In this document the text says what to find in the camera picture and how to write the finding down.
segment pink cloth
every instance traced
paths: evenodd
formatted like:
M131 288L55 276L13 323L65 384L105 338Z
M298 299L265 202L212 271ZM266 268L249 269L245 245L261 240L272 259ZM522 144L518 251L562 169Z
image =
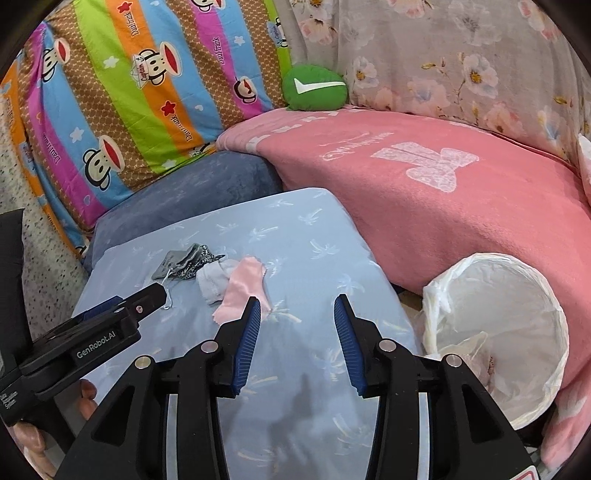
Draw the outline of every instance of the pink cloth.
M330 190L388 279L415 293L476 252L541 271L570 331L563 414L542 455L551 468L568 458L591 422L591 208L569 168L474 127L351 109L274 110L217 145L267 158L290 190Z
M258 298L261 303L261 320L271 313L271 306L265 295L262 279L265 266L254 257L244 257L230 275L222 304L213 312L213 320L223 325L242 317L244 307L250 297Z

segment laundry basket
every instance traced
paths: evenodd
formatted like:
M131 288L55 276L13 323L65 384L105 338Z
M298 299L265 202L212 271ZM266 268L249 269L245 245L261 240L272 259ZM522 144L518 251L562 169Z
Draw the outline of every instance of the laundry basket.
M554 401L569 355L564 311L535 268L475 254L423 290L427 355L460 355L515 429Z

